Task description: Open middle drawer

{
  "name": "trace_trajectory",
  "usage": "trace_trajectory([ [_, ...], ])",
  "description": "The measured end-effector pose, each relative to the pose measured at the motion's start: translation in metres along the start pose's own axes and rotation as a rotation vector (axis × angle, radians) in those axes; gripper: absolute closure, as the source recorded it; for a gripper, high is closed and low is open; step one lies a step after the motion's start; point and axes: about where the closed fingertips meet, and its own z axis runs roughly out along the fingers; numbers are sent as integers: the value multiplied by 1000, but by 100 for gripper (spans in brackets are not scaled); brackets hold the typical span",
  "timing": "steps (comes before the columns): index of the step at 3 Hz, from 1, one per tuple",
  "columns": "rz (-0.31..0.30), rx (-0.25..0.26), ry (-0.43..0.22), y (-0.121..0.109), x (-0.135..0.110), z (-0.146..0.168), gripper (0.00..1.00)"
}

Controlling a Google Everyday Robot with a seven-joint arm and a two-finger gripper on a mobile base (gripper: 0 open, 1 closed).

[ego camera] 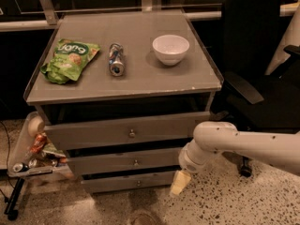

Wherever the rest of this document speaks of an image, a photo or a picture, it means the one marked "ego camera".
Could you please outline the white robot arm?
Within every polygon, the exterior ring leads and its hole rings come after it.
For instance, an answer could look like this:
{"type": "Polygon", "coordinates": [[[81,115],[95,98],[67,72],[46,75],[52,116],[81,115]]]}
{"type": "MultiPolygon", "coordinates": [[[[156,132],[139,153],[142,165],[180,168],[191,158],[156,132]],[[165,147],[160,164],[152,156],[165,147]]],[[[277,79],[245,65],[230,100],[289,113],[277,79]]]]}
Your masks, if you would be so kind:
{"type": "Polygon", "coordinates": [[[179,195],[205,163],[222,152],[232,152],[282,171],[300,173],[300,136],[288,133],[245,132],[229,122],[202,122],[193,140],[180,151],[181,169],[174,174],[170,193],[179,195]]]}

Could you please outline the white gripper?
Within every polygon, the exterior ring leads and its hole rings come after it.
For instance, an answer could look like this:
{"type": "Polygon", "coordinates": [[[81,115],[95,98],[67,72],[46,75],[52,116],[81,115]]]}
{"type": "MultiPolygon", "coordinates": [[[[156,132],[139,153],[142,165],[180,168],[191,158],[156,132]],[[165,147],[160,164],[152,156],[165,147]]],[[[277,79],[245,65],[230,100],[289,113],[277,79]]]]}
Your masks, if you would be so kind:
{"type": "Polygon", "coordinates": [[[179,195],[183,191],[183,189],[188,185],[188,183],[191,180],[191,175],[189,173],[199,172],[199,166],[189,158],[186,148],[181,149],[178,161],[183,171],[177,171],[174,174],[170,190],[170,193],[172,195],[179,195]]]}

